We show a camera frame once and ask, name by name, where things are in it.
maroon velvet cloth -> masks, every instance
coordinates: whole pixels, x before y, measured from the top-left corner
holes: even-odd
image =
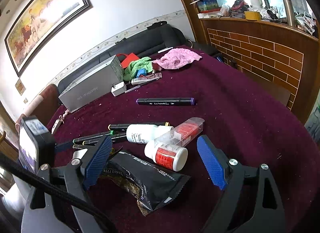
[[[203,57],[179,70],[162,71],[162,79],[128,94],[111,93],[69,114],[55,134],[58,143],[108,130],[109,124],[170,122],[177,126],[191,117],[205,120],[203,134],[229,158],[243,165],[268,164],[285,208],[287,232],[303,218],[320,186],[320,154],[304,126],[281,103],[264,92],[243,73],[216,59]],[[161,53],[153,59],[160,58]],[[196,106],[140,106],[137,98],[194,97]],[[48,128],[65,107],[61,106]],[[139,158],[144,145],[118,143]],[[169,205],[144,217],[133,196],[108,179],[99,179],[88,194],[119,232],[199,232],[221,196],[211,182],[196,149],[187,145],[188,160],[181,173],[191,176]],[[55,166],[66,165],[73,149],[57,153]]]

black snack package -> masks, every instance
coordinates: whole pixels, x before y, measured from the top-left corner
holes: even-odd
[[[131,193],[144,216],[175,199],[190,179],[190,176],[141,160],[126,150],[106,164],[101,176]]]

blue item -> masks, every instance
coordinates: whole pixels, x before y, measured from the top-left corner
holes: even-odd
[[[98,177],[100,176],[112,150],[111,137],[104,136],[101,140],[97,143],[100,143],[99,149],[95,152],[93,158],[84,170],[83,187],[85,190],[88,190],[90,186],[97,183]]]
[[[223,60],[219,56],[217,56],[216,59],[223,63]]]
[[[141,75],[145,77],[147,75],[147,70],[146,69],[139,69],[137,72],[137,78],[139,78]]]
[[[209,142],[205,140],[204,136],[200,136],[197,141],[197,149],[213,184],[218,186],[220,190],[223,190],[227,185],[225,169],[218,161],[220,156],[215,156],[209,147]]]

keychain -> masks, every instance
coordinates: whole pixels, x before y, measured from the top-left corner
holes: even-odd
[[[52,130],[51,130],[51,133],[52,134],[55,134],[58,130],[58,128],[60,127],[61,124],[64,124],[64,118],[68,115],[69,110],[67,109],[63,115],[60,115],[59,118],[55,121],[53,127],[52,127]]]

green towel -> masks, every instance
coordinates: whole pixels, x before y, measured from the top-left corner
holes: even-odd
[[[146,69],[147,73],[152,71],[151,58],[148,56],[143,57],[139,60],[130,62],[129,66],[124,70],[124,81],[130,81],[133,78],[136,78],[137,71],[139,69]]]

